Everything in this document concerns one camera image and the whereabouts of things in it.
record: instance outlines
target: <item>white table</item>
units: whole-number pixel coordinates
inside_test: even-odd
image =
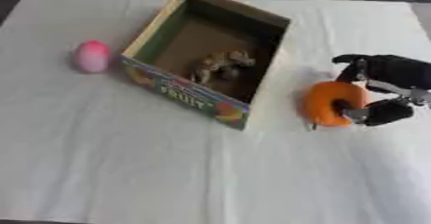
[[[21,0],[0,28],[0,218],[91,223],[431,223],[431,112],[308,132],[298,91],[344,53],[431,61],[404,3],[243,0],[292,19],[238,132],[67,64],[126,45],[166,0]]]

